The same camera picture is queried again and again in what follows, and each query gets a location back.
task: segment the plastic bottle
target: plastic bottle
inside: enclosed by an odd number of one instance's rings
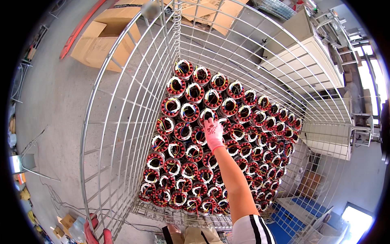
[[[72,238],[80,243],[85,243],[85,233],[84,233],[84,223],[85,219],[82,217],[77,217],[76,221],[69,228],[69,233]]]

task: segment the red metal bar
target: red metal bar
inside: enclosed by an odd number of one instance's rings
[[[100,8],[100,6],[102,6],[102,4],[105,2],[106,0],[99,0],[85,15],[84,17],[81,19],[81,21],[78,23],[78,25],[76,26],[76,28],[73,30],[72,34],[69,36],[69,39],[66,41],[66,44],[64,46],[64,48],[62,49],[61,51],[61,54],[60,54],[60,59],[63,59],[66,54],[69,52],[69,50],[71,49],[71,46],[72,44],[74,43],[74,41],[76,40],[77,38],[77,35],[80,33],[80,31],[83,29],[83,27],[85,26],[85,24],[88,22],[88,20],[91,18],[91,16],[98,10],[98,8]]]

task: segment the metal spring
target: metal spring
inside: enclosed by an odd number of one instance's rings
[[[172,28],[174,40],[173,46],[178,58],[180,58],[181,9],[182,2],[174,0],[172,2],[172,10],[175,12],[172,17],[172,22],[174,23]]]

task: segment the pink glove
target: pink glove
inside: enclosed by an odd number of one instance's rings
[[[96,216],[92,219],[92,226],[96,228],[98,226],[98,219]],[[84,224],[84,234],[85,234],[85,239],[88,244],[99,244],[99,242],[95,239],[95,237],[92,234],[91,228],[89,228],[89,223],[88,220],[85,220]],[[104,243],[103,244],[112,244],[112,236],[111,236],[111,231],[108,229],[103,230],[103,239]]]
[[[217,147],[225,146],[222,143],[223,127],[217,121],[213,121],[212,118],[204,121],[204,135],[206,136],[207,145],[212,152]]]

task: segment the black and white striped sleeve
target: black and white striped sleeve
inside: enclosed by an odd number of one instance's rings
[[[258,215],[247,215],[233,226],[234,244],[276,244],[273,235]]]

